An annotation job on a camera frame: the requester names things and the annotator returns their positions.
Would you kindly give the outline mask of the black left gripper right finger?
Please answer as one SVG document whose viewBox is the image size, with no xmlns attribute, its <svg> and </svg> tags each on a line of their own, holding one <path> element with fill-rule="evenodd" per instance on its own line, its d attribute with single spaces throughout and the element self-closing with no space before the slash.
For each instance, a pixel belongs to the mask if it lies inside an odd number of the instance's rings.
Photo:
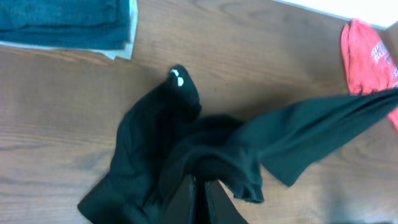
<svg viewBox="0 0 398 224">
<path fill-rule="evenodd" d="M 205 184 L 207 223 L 248 224 L 216 180 Z"/>
</svg>

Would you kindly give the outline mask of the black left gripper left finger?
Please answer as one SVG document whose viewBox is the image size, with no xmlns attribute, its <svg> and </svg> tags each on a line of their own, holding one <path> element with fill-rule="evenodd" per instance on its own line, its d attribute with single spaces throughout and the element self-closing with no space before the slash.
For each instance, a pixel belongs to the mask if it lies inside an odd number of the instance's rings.
<svg viewBox="0 0 398 224">
<path fill-rule="evenodd" d="M 161 224 L 194 224 L 197 187 L 191 175 L 183 179 L 168 204 Z"/>
</svg>

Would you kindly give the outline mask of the black t-shirt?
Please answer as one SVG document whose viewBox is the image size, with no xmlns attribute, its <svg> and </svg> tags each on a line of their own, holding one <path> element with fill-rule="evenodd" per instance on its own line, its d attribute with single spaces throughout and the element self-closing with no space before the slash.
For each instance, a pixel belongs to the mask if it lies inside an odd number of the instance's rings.
<svg viewBox="0 0 398 224">
<path fill-rule="evenodd" d="M 122 119 L 108 173 L 78 204 L 92 223 L 161 223 L 186 176 L 197 187 L 195 222 L 207 223 L 205 184 L 262 203 L 261 169 L 286 186 L 311 164 L 370 128 L 354 124 L 346 96 L 301 101 L 242 121 L 200 117 L 198 91 L 176 65 Z"/>
</svg>

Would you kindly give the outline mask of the folded khaki beige trousers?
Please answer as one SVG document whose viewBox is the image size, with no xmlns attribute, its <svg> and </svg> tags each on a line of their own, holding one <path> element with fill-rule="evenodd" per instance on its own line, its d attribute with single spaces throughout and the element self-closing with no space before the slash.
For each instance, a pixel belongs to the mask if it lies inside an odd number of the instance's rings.
<svg viewBox="0 0 398 224">
<path fill-rule="evenodd" d="M 115 60 L 116 57 L 130 60 L 132 58 L 134 40 L 137 31 L 138 22 L 138 7 L 136 0 L 129 1 L 129 13 L 130 13 L 130 30 L 129 30 L 129 40 L 124 44 L 124 48 L 120 50 L 99 50 L 99 49 L 76 49 L 76 48 L 63 48 L 63 47 L 47 47 L 43 45 L 29 45 L 20 44 L 15 42 L 1 41 L 2 46 L 16 47 L 22 49 L 40 49 L 40 50 L 81 50 L 85 52 L 94 52 L 105 55 L 111 60 Z"/>
</svg>

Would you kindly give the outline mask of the folded navy blue trousers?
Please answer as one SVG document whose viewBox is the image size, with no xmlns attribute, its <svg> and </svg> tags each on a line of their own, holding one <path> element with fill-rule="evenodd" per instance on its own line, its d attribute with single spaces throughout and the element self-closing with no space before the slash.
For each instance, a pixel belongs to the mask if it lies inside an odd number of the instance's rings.
<svg viewBox="0 0 398 224">
<path fill-rule="evenodd" d="M 1 0 L 5 42 L 119 50 L 129 29 L 129 0 Z"/>
</svg>

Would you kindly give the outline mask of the red printed t-shirt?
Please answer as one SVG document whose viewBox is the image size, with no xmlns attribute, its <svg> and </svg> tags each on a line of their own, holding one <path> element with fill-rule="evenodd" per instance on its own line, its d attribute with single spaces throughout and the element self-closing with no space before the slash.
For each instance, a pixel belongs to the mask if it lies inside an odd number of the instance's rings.
<svg viewBox="0 0 398 224">
<path fill-rule="evenodd" d="M 353 19 L 343 27 L 340 46 L 354 124 L 367 128 L 387 116 L 397 129 L 397 65 L 380 35 L 369 24 Z"/>
</svg>

